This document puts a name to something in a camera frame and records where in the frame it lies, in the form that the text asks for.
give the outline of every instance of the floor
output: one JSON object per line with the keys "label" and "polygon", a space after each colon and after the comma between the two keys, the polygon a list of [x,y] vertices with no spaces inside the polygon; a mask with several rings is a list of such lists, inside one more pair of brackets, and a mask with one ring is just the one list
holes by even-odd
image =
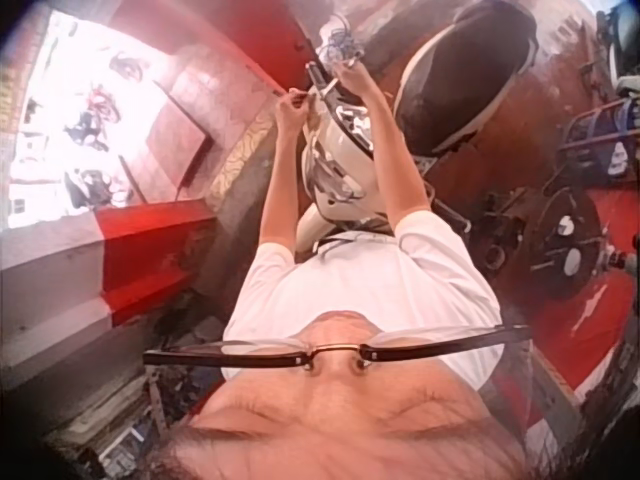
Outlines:
{"label": "floor", "polygon": [[[298,5],[305,30],[315,28],[318,18],[326,16],[328,7],[320,3],[313,11]],[[369,2],[335,3],[344,7],[342,13],[363,39],[364,63],[383,89],[393,95],[413,52],[469,2],[379,1],[377,11],[369,8]],[[490,191],[540,188],[553,172],[562,127],[573,116],[592,108],[591,96],[582,88],[578,76],[579,66],[587,61],[580,26],[583,21],[593,21],[588,10],[577,0],[522,3],[538,21],[541,49],[535,66],[518,80],[495,117],[472,143],[430,172],[429,180],[438,196],[464,215],[477,214]],[[206,299],[207,310],[223,322],[233,312],[257,245],[274,147],[270,123],[262,125],[263,134],[254,142],[255,152],[246,160],[242,173],[224,199],[214,202],[224,233],[210,252],[196,285]],[[638,194],[633,190],[591,190],[589,195],[602,224],[608,228],[611,242],[630,250],[631,237],[640,222]],[[631,282],[622,273],[607,273],[562,301],[537,296],[534,289],[527,293],[526,285],[522,288],[519,295],[511,296],[507,288],[496,286],[502,301],[535,326],[538,347],[569,385],[578,388],[620,338],[631,304]]]}

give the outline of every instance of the white t-shirt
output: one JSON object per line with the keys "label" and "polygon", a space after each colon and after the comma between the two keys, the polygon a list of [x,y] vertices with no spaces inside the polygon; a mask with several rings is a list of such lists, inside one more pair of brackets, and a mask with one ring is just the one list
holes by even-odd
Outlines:
{"label": "white t-shirt", "polygon": [[[501,324],[498,301],[462,239],[437,215],[408,215],[395,238],[345,232],[306,263],[275,243],[258,248],[225,340],[284,339],[325,312],[350,310],[385,332],[484,328]],[[495,368],[503,347],[440,357],[473,388]]]}

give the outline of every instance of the black seat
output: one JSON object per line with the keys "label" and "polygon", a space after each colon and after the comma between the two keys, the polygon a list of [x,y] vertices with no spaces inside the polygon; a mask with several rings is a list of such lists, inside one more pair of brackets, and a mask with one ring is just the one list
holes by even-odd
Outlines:
{"label": "black seat", "polygon": [[483,112],[525,65],[535,37],[535,19],[502,0],[463,10],[419,60],[401,92],[396,120],[411,153],[433,156]]}

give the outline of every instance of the person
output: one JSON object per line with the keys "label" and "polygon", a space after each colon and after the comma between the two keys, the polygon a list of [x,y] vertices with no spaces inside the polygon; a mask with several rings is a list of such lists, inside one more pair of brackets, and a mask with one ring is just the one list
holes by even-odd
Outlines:
{"label": "person", "polygon": [[504,345],[385,363],[365,361],[353,347],[374,339],[402,350],[413,345],[411,332],[423,330],[431,340],[449,329],[464,338],[499,327],[501,315],[461,238],[431,212],[384,94],[359,62],[338,65],[336,74],[369,110],[393,236],[344,232],[296,265],[296,144],[311,97],[293,90],[281,98],[259,247],[222,351],[244,341],[263,353],[294,355],[299,344],[313,353],[302,368],[225,369],[227,381],[199,415],[151,455],[149,478],[513,479],[525,472],[521,443],[478,393]]}

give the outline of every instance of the white motorcycle body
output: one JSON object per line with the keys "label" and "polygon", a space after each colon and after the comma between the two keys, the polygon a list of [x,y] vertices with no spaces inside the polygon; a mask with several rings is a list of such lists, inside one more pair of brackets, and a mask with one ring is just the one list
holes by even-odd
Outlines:
{"label": "white motorcycle body", "polygon": [[[481,8],[485,9],[482,13],[486,14],[488,8],[489,15],[503,15],[500,10],[503,8],[502,3],[499,0],[491,0],[486,2],[486,5],[481,4]],[[496,5],[498,5],[497,14],[494,12]],[[513,9],[516,7],[507,5],[504,8],[509,15],[513,15]],[[466,116],[462,118],[468,120],[464,120],[460,125],[453,125],[444,135],[434,138],[431,145],[428,145],[427,140],[427,147],[416,144],[415,141],[412,145],[411,140],[408,140],[408,146],[414,158],[425,167],[422,168],[423,174],[437,158],[455,149],[466,138],[480,131],[495,114],[516,78],[533,64],[538,48],[535,41],[535,20],[526,11],[522,11],[520,15],[526,16],[526,21],[533,22],[533,36],[524,38],[523,41],[528,43],[521,50],[519,57],[512,61],[512,70],[495,88],[495,92],[491,91],[490,98],[484,101],[482,107],[473,110],[471,115],[468,111],[464,112]],[[462,18],[460,23],[436,35],[409,61],[402,76],[394,106],[394,114],[401,129],[403,124],[407,125],[406,104],[411,106],[416,98],[424,98],[423,93],[426,92],[427,97],[430,93],[428,81],[420,83],[420,81],[416,82],[416,78],[420,75],[424,76],[425,70],[429,72],[436,52],[442,55],[443,52],[437,50],[443,40],[450,41],[452,34],[458,33],[461,28],[467,28],[469,21],[465,18],[465,12],[462,12],[459,18]],[[314,204],[305,212],[298,224],[296,249],[299,252],[311,250],[318,240],[337,227],[344,229],[354,223],[362,225],[369,220],[384,221],[386,219],[384,201],[378,189],[373,164],[373,143],[366,108],[346,103],[335,89],[326,95],[321,94],[326,88],[326,82],[321,78],[321,69],[315,64],[310,64],[307,69],[314,82],[311,93],[316,95],[310,121],[304,130],[307,147],[302,157],[302,175],[305,189]],[[446,110],[440,112],[442,117],[447,113]],[[405,129],[403,131],[405,135],[409,133]],[[455,212],[444,205],[442,207],[444,216],[455,215]]]}

